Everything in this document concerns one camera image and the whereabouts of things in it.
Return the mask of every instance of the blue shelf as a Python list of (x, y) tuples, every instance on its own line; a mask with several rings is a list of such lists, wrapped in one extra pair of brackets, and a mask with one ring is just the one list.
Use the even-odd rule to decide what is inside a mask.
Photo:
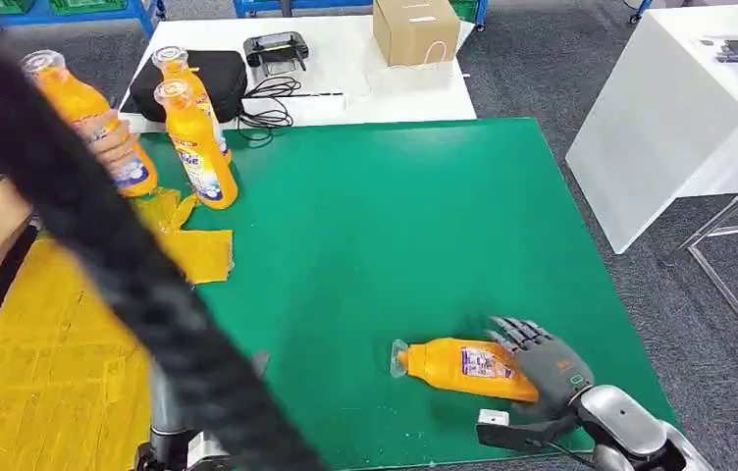
[(109, 12), (80, 13), (77, 15), (57, 15), (51, 11), (48, 0), (34, 0), (27, 13), (20, 15), (0, 15), (1, 26), (55, 25), (80, 22), (100, 22), (105, 20), (138, 20), (146, 31), (152, 35), (152, 12), (157, 0), (152, 0), (144, 9), (141, 0), (128, 0), (123, 10)]
[[(485, 23), (488, 2), (489, 0), (479, 0), (476, 7), (476, 25)], [(281, 9), (280, 0), (233, 0), (233, 3), (239, 18), (244, 18), (256, 12), (279, 11)], [(292, 9), (360, 7), (372, 5), (372, 0), (291, 0), (290, 5)]]

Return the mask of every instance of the bottle label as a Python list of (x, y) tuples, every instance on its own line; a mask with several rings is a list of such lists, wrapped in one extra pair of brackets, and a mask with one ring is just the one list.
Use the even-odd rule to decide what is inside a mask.
[[(73, 122), (74, 128), (78, 130), (80, 127), (80, 123), (85, 120), (94, 118), (95, 116), (98, 115), (88, 116)], [(96, 140), (100, 140), (106, 137), (109, 132), (117, 129), (119, 125), (120, 121), (112, 120), (105, 126), (101, 127), (99, 130), (95, 131), (92, 135), (88, 136), (85, 140), (86, 143), (90, 144)], [(137, 153), (134, 150), (130, 151), (129, 156), (124, 159), (124, 162), (125, 163), (123, 165), (121, 165), (112, 173), (112, 180), (115, 181), (115, 185), (119, 189), (128, 188), (149, 178), (149, 171), (146, 169), (146, 166), (143, 165), (143, 162), (140, 161), (140, 157), (137, 156)]]
[(112, 179), (118, 188), (128, 188), (134, 184), (143, 182), (149, 178), (149, 171), (140, 161), (140, 158), (132, 150), (126, 163), (113, 172)]
[(216, 142), (219, 143), (219, 150), (222, 154), (228, 152), (228, 143), (225, 141), (225, 135), (222, 134), (222, 129), (219, 127), (219, 120), (216, 118), (216, 112), (213, 110), (213, 104), (210, 103), (210, 98), (207, 93), (202, 94), (195, 99), (195, 106), (210, 118), (210, 123), (213, 124), (213, 135), (216, 136)]
[(176, 145), (179, 158), (182, 159), (184, 170), (189, 177), (189, 182), (199, 196), (209, 201), (222, 199), (222, 188), (219, 186), (219, 177), (213, 167), (192, 149), (182, 145)]
[(510, 378), (513, 374), (490, 351), (472, 346), (461, 348), (461, 372), (477, 378)]

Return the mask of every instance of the green storage bin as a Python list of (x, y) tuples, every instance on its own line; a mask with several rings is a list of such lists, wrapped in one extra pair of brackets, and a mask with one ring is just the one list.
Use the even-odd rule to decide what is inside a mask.
[(108, 12), (127, 7), (127, 0), (48, 0), (48, 2), (55, 15)]
[(449, 3), (460, 20), (476, 23), (476, 10), (479, 8), (478, 0), (451, 0)]
[(34, 0), (0, 0), (0, 15), (20, 14), (30, 10)]

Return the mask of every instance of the cardboard box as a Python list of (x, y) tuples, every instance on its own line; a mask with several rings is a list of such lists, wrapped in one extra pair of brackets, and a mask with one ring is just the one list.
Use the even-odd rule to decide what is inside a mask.
[(448, 0), (374, 0), (372, 32), (390, 66), (451, 61), (459, 20)]

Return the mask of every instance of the braided cable sleeve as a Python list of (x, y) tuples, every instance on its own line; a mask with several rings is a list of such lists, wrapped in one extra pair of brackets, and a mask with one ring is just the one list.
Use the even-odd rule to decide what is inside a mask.
[(1, 45), (0, 171), (154, 356), (195, 426), (244, 469), (324, 469), (104, 168)]

